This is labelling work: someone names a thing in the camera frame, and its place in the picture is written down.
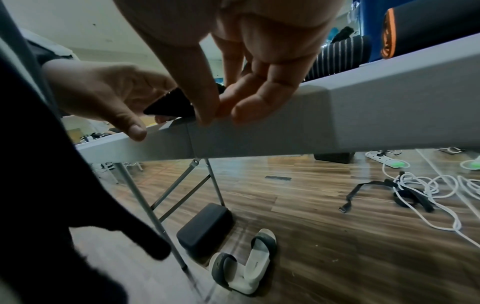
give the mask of ceiling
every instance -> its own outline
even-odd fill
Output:
[[[67,48],[151,54],[112,0],[3,0],[22,28]],[[349,1],[339,15],[348,12]],[[201,43],[208,59],[221,59],[209,36]]]

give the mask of black smartphone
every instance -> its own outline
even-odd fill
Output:
[[[225,91],[225,87],[221,84],[216,84],[218,94]],[[195,110],[190,100],[185,96],[180,88],[176,88],[155,101],[144,111],[146,115],[162,115],[172,117],[194,117]]]

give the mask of metal table leg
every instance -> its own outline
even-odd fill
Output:
[[[177,262],[180,264],[180,267],[182,268],[182,270],[186,270],[187,269],[187,264],[185,264],[185,261],[184,259],[182,259],[182,257],[180,256],[180,253],[178,252],[177,248],[175,247],[175,245],[173,244],[172,240],[170,239],[169,235],[167,234],[167,232],[165,231],[164,227],[162,226],[162,223],[160,223],[160,221],[157,219],[157,217],[155,216],[153,210],[150,208],[149,204],[147,203],[147,201],[145,200],[144,196],[142,195],[142,193],[140,192],[140,190],[137,188],[137,186],[135,185],[134,181],[132,180],[132,177],[130,176],[129,172],[127,171],[127,169],[123,166],[123,164],[121,163],[115,163],[115,168],[120,172],[120,174],[122,175],[122,177],[124,178],[126,184],[128,185],[128,187],[130,188],[130,190],[132,191],[133,195],[135,196],[135,198],[138,200],[138,202],[140,203],[140,205],[142,206],[142,208],[145,210],[145,212],[147,213],[148,217],[150,218],[150,220],[152,221],[153,225],[155,226],[155,229],[160,233],[160,235],[170,244],[171,246],[171,252],[173,253],[175,259],[177,260]]]
[[[209,159],[205,159],[206,166],[208,168],[208,173],[210,174],[211,181],[213,183],[213,187],[215,188],[216,194],[218,199],[220,200],[220,204],[225,207],[224,199],[222,198],[222,194],[220,193],[219,186],[217,185],[217,180],[215,179],[214,171],[212,170],[212,166],[210,166]]]

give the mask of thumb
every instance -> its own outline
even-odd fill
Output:
[[[147,136],[147,128],[137,114],[132,112],[127,105],[121,101],[115,104],[115,108],[108,111],[105,120],[119,128],[135,141],[142,141]]]

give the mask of wooden floor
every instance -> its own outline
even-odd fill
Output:
[[[480,178],[459,167],[465,154],[415,150],[397,158],[420,176],[443,174]],[[478,303],[480,249],[454,232],[432,229],[408,208],[393,203],[385,188],[366,188],[353,200],[349,214],[338,207],[361,182],[384,180],[379,163],[357,153],[349,165],[315,161],[311,155],[210,160],[226,206],[236,222],[220,251],[245,263],[250,240],[261,228],[273,231],[278,254],[253,296],[216,285],[206,263],[193,261],[178,245],[177,231],[210,202],[218,202],[207,182],[164,225],[189,267],[181,271],[174,257],[149,258],[120,233],[97,228],[74,229],[73,237],[89,262],[121,282],[131,303]],[[143,163],[131,167],[136,184],[151,204],[188,167],[190,160]],[[391,175],[398,170],[389,169]],[[102,175],[106,188],[133,214],[150,224],[132,194]],[[160,217],[208,174],[202,161],[155,211]],[[291,181],[265,176],[291,177]],[[480,202],[469,198],[480,209]],[[454,196],[439,202],[460,217],[463,232],[480,242],[480,221]],[[433,224],[452,226],[436,210]]]

